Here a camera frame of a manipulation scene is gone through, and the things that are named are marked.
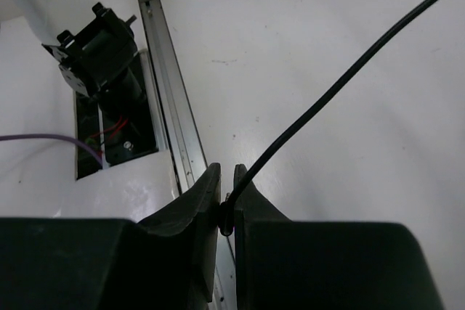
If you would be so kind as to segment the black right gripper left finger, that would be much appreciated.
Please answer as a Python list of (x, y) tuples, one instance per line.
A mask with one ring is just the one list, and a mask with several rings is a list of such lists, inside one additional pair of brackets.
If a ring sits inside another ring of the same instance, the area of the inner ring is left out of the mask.
[(221, 166), (212, 163), (177, 199), (141, 220), (155, 253), (155, 286), (167, 303), (210, 303), (214, 292)]

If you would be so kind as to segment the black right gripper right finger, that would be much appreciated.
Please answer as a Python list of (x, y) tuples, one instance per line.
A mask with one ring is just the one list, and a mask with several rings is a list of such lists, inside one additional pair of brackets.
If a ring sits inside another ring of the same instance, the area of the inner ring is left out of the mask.
[(249, 309), (253, 290), (252, 262), (249, 261), (252, 253), (250, 228), (253, 223), (264, 221), (290, 221), (280, 212), (251, 181), (235, 203), (234, 207), (234, 239), (235, 239), (235, 277), (238, 309)]

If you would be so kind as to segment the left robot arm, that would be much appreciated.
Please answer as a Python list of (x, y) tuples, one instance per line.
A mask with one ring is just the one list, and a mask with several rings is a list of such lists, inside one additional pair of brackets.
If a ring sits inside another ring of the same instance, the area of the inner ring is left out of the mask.
[(139, 115), (146, 95), (131, 65), (138, 48), (131, 29), (101, 0), (13, 0), (65, 81), (109, 116)]

